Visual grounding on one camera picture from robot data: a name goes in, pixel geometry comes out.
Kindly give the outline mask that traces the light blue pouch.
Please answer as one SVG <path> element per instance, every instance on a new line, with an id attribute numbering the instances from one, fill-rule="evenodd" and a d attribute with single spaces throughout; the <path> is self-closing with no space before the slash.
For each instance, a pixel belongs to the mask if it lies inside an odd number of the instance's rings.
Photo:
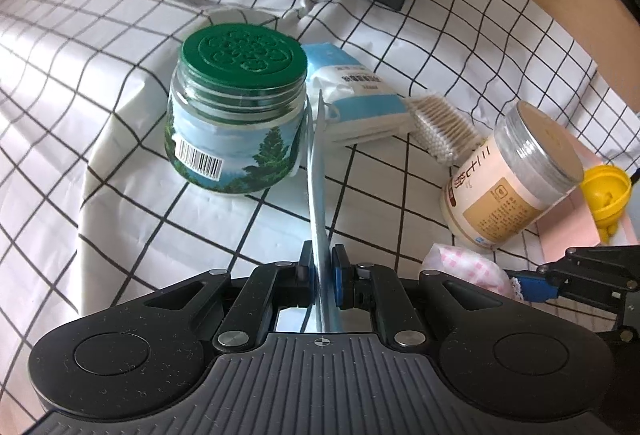
<path id="1" fill-rule="evenodd" d="M 322 91 L 318 93 L 317 112 L 312 115 L 308 104 L 307 132 L 307 194 L 310 221 L 312 262 L 314 263 L 314 309 L 317 331 L 322 335 L 342 332 L 340 307 L 335 297 L 335 271 L 332 267 L 331 247 L 326 230 L 326 169 L 324 168 L 324 132 L 326 132 L 326 103 Z"/>

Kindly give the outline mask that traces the pink gingham soft pad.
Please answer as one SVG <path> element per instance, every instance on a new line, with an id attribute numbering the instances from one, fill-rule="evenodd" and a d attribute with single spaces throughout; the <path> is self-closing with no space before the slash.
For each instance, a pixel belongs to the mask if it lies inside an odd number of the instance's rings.
<path id="1" fill-rule="evenodd" d="M 422 269 L 437 270 L 514 301 L 524 301 L 518 281 L 495 262 L 464 247 L 434 243 Z"/>

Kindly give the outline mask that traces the yellow plush toy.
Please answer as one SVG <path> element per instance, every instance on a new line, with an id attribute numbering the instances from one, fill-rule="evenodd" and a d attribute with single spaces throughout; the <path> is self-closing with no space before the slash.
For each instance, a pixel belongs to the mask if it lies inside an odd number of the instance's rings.
<path id="1" fill-rule="evenodd" d="M 608 243 L 617 231 L 631 195 L 631 179 L 617 166 L 600 164 L 585 172 L 579 185 L 600 240 Z"/>

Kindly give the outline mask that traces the pink cardboard box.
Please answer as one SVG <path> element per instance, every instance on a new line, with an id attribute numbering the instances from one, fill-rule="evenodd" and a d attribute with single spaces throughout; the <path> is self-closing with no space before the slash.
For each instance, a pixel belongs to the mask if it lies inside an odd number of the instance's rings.
<path id="1" fill-rule="evenodd" d="M 582 161 L 585 172 L 593 166 L 604 164 L 598 156 L 581 143 L 575 146 L 575 150 L 580 161 Z M 565 199 L 544 214 L 541 219 L 538 219 L 536 223 L 544 262 L 554 262 L 557 259 L 561 259 L 569 247 L 637 244 L 638 239 L 634 232 L 634 226 L 632 226 L 631 219 L 627 213 L 630 207 L 629 202 L 618 222 L 616 233 L 608 243 L 603 243 L 600 240 L 587 202 L 578 186 Z"/>

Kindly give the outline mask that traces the clear cotton pad canister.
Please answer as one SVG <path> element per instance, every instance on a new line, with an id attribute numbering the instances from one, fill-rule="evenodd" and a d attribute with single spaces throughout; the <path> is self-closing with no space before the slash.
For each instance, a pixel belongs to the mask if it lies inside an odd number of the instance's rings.
<path id="1" fill-rule="evenodd" d="M 440 210 L 459 243 L 495 250 L 583 179 L 567 130 L 520 100 L 442 188 Z"/>

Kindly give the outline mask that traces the cotton swabs bundle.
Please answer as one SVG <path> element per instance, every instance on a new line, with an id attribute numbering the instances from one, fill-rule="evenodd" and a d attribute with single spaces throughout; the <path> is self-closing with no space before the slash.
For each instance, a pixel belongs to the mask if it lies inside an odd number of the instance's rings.
<path id="1" fill-rule="evenodd" d="M 443 166 L 453 166 L 483 143 L 470 119 L 442 95 L 408 98 L 405 105 L 413 122 L 412 138 Z"/>

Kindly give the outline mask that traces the blue white wipes pack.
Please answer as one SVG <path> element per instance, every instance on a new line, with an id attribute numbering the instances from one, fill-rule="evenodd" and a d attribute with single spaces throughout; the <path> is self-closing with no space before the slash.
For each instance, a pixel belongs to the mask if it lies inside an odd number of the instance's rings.
<path id="1" fill-rule="evenodd" d="M 305 44 L 307 96 L 314 116 L 324 111 L 328 146 L 382 140 L 414 130 L 407 105 L 378 73 L 331 43 Z"/>

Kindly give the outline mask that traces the white black checkered tablecloth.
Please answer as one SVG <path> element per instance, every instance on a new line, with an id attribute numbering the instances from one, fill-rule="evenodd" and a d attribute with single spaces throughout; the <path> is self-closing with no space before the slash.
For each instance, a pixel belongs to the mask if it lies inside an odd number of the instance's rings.
<path id="1" fill-rule="evenodd" d="M 184 38 L 225 21 L 331 42 L 399 94 L 441 92 L 489 130 L 521 98 L 605 162 L 639 118 L 533 0 L 1 0 L 1 429 L 42 414 L 27 359 L 50 330 L 209 268 L 296 259 L 306 174 L 248 197 L 190 185 L 164 119 Z"/>

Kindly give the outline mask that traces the green lid air freshener jar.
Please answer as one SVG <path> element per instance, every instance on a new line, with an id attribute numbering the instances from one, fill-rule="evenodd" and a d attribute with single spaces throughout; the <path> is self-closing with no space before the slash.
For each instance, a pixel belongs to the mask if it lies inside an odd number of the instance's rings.
<path id="1" fill-rule="evenodd" d="M 188 182 L 221 195 L 262 192 L 297 166 L 307 56 L 296 39 L 250 24 L 188 36 L 170 80 L 165 151 Z"/>

